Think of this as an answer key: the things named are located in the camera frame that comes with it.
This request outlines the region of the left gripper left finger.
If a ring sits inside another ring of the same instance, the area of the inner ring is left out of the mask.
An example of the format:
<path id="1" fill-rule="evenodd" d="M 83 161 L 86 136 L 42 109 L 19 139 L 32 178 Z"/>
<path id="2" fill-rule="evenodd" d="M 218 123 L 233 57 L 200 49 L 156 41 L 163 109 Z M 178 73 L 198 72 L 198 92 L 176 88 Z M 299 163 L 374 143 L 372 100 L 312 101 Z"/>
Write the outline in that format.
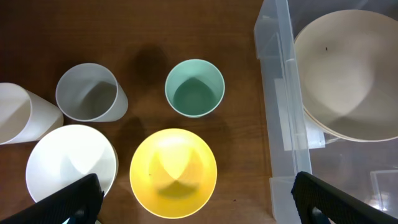
<path id="1" fill-rule="evenodd" d="M 1 224 L 53 224 L 63 223 L 70 217 L 86 220 L 98 219 L 104 199 L 98 176 L 88 174 L 29 208 L 1 221 Z"/>

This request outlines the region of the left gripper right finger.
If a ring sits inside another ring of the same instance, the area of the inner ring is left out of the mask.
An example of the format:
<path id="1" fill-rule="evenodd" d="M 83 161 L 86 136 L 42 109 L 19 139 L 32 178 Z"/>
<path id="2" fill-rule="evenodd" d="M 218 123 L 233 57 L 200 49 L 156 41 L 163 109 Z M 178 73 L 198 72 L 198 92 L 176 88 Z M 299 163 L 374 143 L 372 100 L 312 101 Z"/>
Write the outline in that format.
<path id="1" fill-rule="evenodd" d="M 295 176 L 292 196 L 305 224 L 397 224 L 397 219 L 301 171 Z"/>

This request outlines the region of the cream plate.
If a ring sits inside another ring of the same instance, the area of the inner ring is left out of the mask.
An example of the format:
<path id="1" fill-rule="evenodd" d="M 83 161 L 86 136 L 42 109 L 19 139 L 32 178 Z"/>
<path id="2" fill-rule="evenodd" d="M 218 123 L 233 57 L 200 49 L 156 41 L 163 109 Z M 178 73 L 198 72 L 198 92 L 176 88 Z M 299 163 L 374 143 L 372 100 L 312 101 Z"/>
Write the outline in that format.
<path id="1" fill-rule="evenodd" d="M 354 142 L 385 142 L 385 141 L 391 141 L 397 139 L 397 136 L 394 136 L 392 138 L 387 138 L 387 139 L 377 139 L 377 140 L 367 140 L 367 139 L 357 139 L 357 138 L 351 138 L 342 134 L 339 134 L 331 129 L 328 129 L 326 126 L 322 125 L 319 123 L 312 115 L 308 113 L 306 109 L 304 109 L 304 117 L 305 119 L 309 120 L 314 126 L 316 126 L 320 131 L 331 134 L 332 136 L 335 136 L 340 139 L 348 140 L 348 141 L 354 141 Z"/>
<path id="2" fill-rule="evenodd" d="M 339 134 L 397 136 L 397 21 L 372 11 L 325 14 L 294 41 L 303 108 Z"/>

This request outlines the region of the grey cup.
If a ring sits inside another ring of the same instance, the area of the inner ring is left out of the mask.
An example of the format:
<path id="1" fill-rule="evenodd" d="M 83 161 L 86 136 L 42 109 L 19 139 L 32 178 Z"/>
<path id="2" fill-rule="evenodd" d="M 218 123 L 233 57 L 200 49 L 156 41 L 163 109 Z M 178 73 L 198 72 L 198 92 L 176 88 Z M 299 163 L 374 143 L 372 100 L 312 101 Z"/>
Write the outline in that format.
<path id="1" fill-rule="evenodd" d="M 113 73 L 97 63 L 82 63 L 58 81 L 55 98 L 64 115 L 80 122 L 112 122 L 128 109 L 128 98 Z"/>

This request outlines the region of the mint green cup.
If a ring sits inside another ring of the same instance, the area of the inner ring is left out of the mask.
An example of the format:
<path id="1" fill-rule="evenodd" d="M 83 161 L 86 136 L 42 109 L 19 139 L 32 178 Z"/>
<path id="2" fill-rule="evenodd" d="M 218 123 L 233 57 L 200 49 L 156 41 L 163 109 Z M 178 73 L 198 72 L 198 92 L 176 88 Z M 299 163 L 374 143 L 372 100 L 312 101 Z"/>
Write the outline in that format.
<path id="1" fill-rule="evenodd" d="M 226 85 L 215 65 L 202 59 L 189 59 L 171 69 L 164 90 L 169 105 L 177 113 L 200 118 L 222 102 Z"/>

